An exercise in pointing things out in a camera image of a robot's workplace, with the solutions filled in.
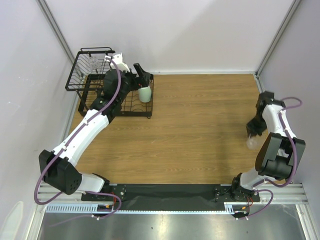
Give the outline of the green plastic cup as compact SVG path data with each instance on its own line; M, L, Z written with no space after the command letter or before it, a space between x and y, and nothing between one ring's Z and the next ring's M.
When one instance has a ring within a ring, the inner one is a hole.
M138 89L138 97L142 103L148 103L151 101L152 98L152 90L151 87L148 85L146 87L141 87Z

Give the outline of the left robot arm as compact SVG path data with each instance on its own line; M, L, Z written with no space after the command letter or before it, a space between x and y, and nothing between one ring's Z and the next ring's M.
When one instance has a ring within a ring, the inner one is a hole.
M92 102L80 124L53 150L43 150L38 159L40 182L56 188L60 194L92 192L98 200L109 197L107 180L97 174L80 173L76 166L86 148L121 112L127 95L137 91L143 102L152 97L150 83L153 75L135 63L136 73L118 63L103 74L103 89Z

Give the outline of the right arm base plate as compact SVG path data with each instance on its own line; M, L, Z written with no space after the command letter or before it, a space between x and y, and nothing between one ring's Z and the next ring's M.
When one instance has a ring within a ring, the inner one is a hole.
M243 187L232 188L231 185L216 185L213 189L216 202L260 202L260 196Z

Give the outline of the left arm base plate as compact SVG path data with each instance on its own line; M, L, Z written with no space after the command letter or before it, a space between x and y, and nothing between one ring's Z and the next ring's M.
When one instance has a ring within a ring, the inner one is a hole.
M123 184L121 185L110 185L110 184L105 184L100 193L107 193L107 194L112 194L120 197L121 200L123 200L126 196L126 190L127 187ZM97 193L86 193L81 195L81 200L82 201L87 201L87 202L112 202L116 201L118 202L118 199L112 196L106 196L106 195L100 195Z

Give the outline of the clear plastic cup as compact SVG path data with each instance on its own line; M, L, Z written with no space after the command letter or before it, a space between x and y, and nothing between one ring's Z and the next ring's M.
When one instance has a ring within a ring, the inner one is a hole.
M89 56L88 63L89 63L90 69L92 71L95 71L96 73L98 73L98 69L100 69L102 66L99 59L93 55Z

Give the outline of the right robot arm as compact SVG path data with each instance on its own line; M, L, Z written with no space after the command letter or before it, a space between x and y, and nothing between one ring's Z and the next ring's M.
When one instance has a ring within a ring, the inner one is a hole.
M261 136L268 131L250 171L233 178L230 196L242 202L258 192L258 187L270 183L276 187L286 187L296 174L306 148L306 142L296 137L286 117L289 109L283 99L275 99L273 92L259 94L256 114L246 124L248 137Z

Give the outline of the small clear cup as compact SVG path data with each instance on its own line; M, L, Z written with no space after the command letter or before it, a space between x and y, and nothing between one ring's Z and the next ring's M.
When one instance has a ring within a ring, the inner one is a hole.
M247 137L246 145L250 150L259 150L263 144L264 140L261 135L252 135L250 134Z

